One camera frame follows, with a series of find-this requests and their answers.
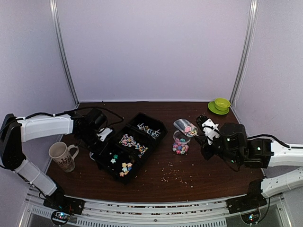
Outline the metal scoop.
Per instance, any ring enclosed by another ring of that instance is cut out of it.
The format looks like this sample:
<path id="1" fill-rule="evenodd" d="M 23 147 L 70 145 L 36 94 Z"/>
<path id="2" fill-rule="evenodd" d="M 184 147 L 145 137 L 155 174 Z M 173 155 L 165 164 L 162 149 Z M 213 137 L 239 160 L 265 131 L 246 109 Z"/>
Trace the metal scoop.
<path id="1" fill-rule="evenodd" d="M 173 125 L 189 138 L 198 135 L 198 128 L 187 119 L 178 119 L 173 123 Z"/>

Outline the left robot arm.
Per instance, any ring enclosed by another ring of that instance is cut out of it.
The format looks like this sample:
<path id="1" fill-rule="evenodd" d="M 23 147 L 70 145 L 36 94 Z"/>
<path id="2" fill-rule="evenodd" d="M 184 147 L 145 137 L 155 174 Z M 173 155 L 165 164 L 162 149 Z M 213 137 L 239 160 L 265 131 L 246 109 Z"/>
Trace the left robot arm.
<path id="1" fill-rule="evenodd" d="M 77 111 L 59 114 L 35 113 L 27 117 L 7 114 L 0 128 L 0 159 L 2 167 L 25 178 L 58 210 L 68 206 L 63 189 L 35 166 L 23 153 L 22 144 L 53 135 L 72 134 L 84 142 L 93 154 L 101 153 L 113 129 L 106 125 L 107 118 L 99 109 L 81 115 Z"/>

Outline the clear plastic cup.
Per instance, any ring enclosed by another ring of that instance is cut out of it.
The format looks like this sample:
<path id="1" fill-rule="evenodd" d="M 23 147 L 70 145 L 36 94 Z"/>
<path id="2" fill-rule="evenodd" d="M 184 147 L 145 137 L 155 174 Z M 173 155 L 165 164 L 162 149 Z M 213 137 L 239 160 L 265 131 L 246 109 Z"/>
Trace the clear plastic cup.
<path id="1" fill-rule="evenodd" d="M 173 133 L 174 143 L 172 144 L 172 151 L 177 155 L 186 155 L 189 150 L 190 138 L 186 137 L 182 132 L 176 130 Z"/>

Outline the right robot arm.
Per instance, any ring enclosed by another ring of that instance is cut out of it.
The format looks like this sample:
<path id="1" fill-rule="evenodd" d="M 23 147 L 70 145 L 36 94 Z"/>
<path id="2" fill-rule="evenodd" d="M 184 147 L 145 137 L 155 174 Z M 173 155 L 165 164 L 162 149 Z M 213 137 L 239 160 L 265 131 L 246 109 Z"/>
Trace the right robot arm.
<path id="1" fill-rule="evenodd" d="M 199 123 L 203 136 L 196 138 L 205 160 L 218 156 L 225 164 L 234 163 L 253 169 L 266 169 L 275 166 L 294 166 L 296 169 L 272 178 L 250 182 L 247 195 L 243 197 L 246 208 L 254 208 L 261 198 L 302 187 L 303 147 L 280 141 L 268 134 L 247 137 L 244 125 L 225 123 L 218 127 L 211 119 Z"/>

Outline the black three-compartment candy tray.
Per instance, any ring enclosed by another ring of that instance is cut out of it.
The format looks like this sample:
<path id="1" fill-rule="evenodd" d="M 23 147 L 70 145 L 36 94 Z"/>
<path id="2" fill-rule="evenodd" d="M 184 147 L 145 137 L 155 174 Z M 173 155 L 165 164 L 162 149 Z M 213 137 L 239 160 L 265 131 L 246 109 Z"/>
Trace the black three-compartment candy tray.
<path id="1" fill-rule="evenodd" d="M 100 170 L 126 185 L 136 176 L 167 134 L 164 123 L 138 113 L 108 142 L 100 155 L 93 155 Z"/>

